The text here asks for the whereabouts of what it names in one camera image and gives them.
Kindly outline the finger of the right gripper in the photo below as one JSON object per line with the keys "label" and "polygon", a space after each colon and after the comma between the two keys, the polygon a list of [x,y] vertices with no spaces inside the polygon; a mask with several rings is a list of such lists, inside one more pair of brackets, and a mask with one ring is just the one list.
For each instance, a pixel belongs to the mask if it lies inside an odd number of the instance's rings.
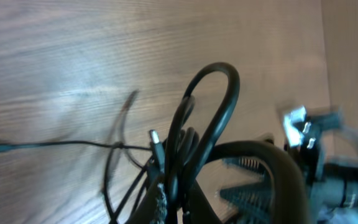
{"label": "finger of the right gripper", "polygon": [[269,176],[269,172],[264,165],[251,157],[229,157],[223,159],[223,163],[228,167],[243,170],[251,175]]}
{"label": "finger of the right gripper", "polygon": [[221,189],[219,196],[238,210],[226,223],[270,223],[272,187],[269,183],[228,187]]}

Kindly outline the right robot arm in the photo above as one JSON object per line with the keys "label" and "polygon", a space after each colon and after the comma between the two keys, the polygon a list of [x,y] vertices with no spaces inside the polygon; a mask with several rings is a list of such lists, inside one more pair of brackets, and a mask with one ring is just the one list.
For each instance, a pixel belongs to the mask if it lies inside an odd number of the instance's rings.
{"label": "right robot arm", "polygon": [[[338,131],[358,146],[358,134],[344,125],[339,111],[308,113],[304,106],[283,114],[283,129],[287,137],[285,152],[297,163],[306,181],[306,191],[316,223],[328,219],[337,208],[358,208],[358,166],[342,159],[325,162],[320,140],[328,131]],[[261,181],[221,189],[221,198],[234,205],[238,213],[228,223],[268,223],[272,200],[272,178],[264,165],[254,159],[234,157],[224,160],[227,165],[240,167]]]}

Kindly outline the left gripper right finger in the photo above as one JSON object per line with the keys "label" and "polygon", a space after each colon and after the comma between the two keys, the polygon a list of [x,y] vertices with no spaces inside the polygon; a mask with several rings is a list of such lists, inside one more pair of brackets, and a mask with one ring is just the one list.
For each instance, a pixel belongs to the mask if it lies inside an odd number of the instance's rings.
{"label": "left gripper right finger", "polygon": [[182,207],[183,224],[221,224],[222,221],[215,214],[208,199],[204,195],[197,181],[194,182],[186,195],[186,202]]}

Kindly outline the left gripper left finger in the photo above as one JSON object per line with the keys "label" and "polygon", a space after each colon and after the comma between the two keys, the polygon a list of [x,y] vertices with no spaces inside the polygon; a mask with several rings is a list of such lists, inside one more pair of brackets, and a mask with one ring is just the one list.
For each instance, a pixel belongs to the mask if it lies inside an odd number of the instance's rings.
{"label": "left gripper left finger", "polygon": [[163,176],[158,176],[151,184],[137,210],[126,224],[164,224],[168,213],[167,195]]}

